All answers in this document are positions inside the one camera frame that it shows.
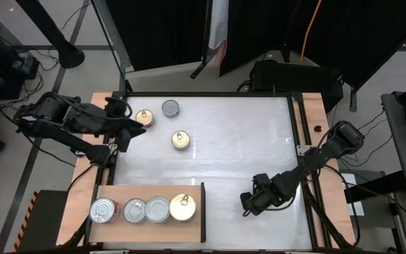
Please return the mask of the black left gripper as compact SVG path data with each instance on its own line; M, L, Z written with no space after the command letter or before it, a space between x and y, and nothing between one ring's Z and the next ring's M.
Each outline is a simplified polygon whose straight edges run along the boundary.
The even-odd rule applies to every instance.
M126 152L130 144L131 136L139 136L147 130L142 123L130 119L133 114L131 106L117 97L106 97L107 105L104 107L106 117L102 129L128 129L118 134L118 150Z

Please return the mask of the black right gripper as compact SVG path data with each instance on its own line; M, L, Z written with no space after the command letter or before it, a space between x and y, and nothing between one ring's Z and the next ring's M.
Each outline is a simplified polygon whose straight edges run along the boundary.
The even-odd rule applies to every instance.
M243 216L257 216L270 210L270 206L281 210L280 206L293 199L295 194L295 184L285 180L285 176L281 174L276 174L272 179L267 174L257 174L253 176L252 184L252 192L240 194Z

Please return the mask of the green white label tuna can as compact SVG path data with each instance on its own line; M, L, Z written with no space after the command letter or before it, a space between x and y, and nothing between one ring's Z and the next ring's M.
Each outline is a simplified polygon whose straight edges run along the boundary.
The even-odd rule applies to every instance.
M145 206L146 218L155 224L164 224L170 216L170 203L160 195L150 198Z
M143 223L147 219L145 206L145 201L139 198L133 198L127 201L123 210L125 220L131 224Z

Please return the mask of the red label tuna can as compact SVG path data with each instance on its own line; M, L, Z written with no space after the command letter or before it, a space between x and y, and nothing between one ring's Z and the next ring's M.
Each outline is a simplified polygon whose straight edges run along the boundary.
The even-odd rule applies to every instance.
M121 213L120 205L111 198L97 198L90 206L89 218L97 224L111 224Z

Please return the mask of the blue red label seafood can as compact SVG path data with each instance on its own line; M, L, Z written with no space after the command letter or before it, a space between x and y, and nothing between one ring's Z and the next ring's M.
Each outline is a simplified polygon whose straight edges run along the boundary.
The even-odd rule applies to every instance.
M179 193L171 199L169 211L175 220L179 222L190 222L196 214L197 203L191 195Z
M176 131L171 136L172 146L177 150L186 150L190 145L190 136L185 131Z
M149 128L154 124L154 115L148 109L141 109L135 115L135 120L141 123L145 128Z

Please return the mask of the silver lid seafood can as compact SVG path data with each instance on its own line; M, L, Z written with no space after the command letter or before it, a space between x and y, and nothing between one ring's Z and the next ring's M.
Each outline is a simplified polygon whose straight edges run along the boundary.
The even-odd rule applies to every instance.
M179 104L173 100L168 99L161 105L161 110L164 116L168 118L176 117L180 112Z

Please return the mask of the black shelf side panel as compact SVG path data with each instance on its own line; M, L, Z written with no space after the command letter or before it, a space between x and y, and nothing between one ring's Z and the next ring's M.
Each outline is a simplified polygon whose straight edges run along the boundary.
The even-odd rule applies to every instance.
M201 187L201 202L200 202L200 242L207 241L207 226L206 226L206 189L204 183L200 184Z

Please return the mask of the wooden shelf board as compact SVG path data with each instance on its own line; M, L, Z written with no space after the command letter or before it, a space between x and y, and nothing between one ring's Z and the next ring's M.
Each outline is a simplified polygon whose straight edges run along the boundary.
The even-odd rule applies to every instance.
M143 222L131 224L121 215L112 224L93 224L90 229L89 241L96 243L201 243L200 242L200 202L201 187L199 185L184 186L101 186L99 198L111 198L123 207L127 201L139 198L144 201L161 195L167 199L179 193L187 193L197 203L197 211L190 222L178 222L169 219L165 224Z

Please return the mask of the wooden table side board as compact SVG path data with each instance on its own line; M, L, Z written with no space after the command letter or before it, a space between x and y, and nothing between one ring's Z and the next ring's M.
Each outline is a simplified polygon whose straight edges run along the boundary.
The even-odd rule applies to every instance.
M96 92L92 95L90 103L104 108L107 104L105 97L112 96L112 92ZM96 138L94 135L84 134L82 139L92 145L109 143L104 136ZM86 156L76 160L72 180L75 180L84 170L90 166ZM71 187L68 192L66 205L63 211L61 225L56 240L56 246L63 245L79 229L80 225L88 218L89 208L93 199L94 187L106 185L109 169L98 169L92 167L83 174Z
M304 93L302 102L305 116L301 115L298 102L293 102L300 143L317 145L329 129L322 97L319 93ZM328 161L328 167L321 170L319 183L322 201L327 217L344 239L353 244L355 242L354 225L350 220L342 179L334 172L336 169L338 169L338 163L332 159Z

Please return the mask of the black stand pole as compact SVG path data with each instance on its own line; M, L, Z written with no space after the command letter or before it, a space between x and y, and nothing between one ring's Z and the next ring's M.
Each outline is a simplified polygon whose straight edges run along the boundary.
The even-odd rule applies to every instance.
M83 52L64 37L39 0L15 1L59 53L61 67L75 68L85 60Z

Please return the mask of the black curtain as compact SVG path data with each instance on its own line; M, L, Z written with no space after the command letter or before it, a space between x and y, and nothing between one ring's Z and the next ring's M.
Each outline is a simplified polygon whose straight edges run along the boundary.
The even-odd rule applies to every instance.
M406 41L406 0L230 0L224 75L279 46L358 90Z
M207 0L106 0L135 71L200 61Z

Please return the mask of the black equipment case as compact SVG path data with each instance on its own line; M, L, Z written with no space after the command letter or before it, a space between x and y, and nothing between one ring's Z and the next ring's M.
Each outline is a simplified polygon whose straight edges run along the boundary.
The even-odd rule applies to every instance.
M320 93L326 112L343 98L342 75L331 68L257 61L250 71L250 81L255 92Z

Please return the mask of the hazard striped black platform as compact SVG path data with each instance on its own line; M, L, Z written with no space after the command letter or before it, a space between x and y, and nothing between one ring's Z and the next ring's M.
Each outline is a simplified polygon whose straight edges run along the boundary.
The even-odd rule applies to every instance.
M13 250L25 252L54 248L65 203L65 191L35 191L28 203Z

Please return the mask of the black electronics cart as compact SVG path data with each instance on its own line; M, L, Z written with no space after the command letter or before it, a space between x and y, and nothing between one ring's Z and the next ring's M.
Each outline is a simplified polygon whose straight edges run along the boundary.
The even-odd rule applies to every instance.
M26 80L37 76L39 61L0 22L0 100L17 99Z

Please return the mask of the white pink grommet curtain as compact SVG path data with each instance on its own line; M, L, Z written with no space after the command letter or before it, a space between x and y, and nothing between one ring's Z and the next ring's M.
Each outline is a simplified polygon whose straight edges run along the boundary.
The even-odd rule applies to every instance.
M216 66L226 55L228 39L228 12L230 0L213 0L209 33L209 48L216 50Z

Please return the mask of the grey metal frame pole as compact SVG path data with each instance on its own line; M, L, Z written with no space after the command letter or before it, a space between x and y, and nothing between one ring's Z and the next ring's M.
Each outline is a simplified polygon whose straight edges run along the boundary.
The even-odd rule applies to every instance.
M120 73L119 90L125 93L132 92L132 85L126 77L126 74L132 67L132 63L117 30L114 19L112 18L107 2L106 0L90 1Z

